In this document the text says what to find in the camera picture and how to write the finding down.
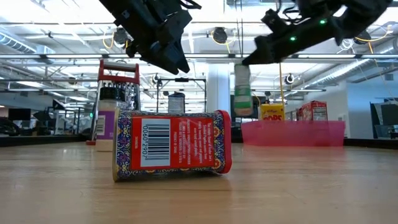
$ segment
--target wooden table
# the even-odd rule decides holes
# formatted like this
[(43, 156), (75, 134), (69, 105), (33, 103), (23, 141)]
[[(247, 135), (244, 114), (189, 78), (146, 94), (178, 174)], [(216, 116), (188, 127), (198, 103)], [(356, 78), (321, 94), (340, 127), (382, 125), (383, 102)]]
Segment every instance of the wooden table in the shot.
[(398, 222), (398, 151), (233, 146), (228, 175), (117, 183), (83, 143), (0, 149), (0, 223)]

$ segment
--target tin can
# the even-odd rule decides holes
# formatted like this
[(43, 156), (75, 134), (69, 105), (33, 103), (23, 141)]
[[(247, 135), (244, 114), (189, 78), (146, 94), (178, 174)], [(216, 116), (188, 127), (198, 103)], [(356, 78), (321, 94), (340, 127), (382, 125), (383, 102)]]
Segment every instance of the tin can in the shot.
[(137, 175), (213, 171), (232, 166), (231, 119), (226, 111), (195, 114), (117, 109), (114, 181)]

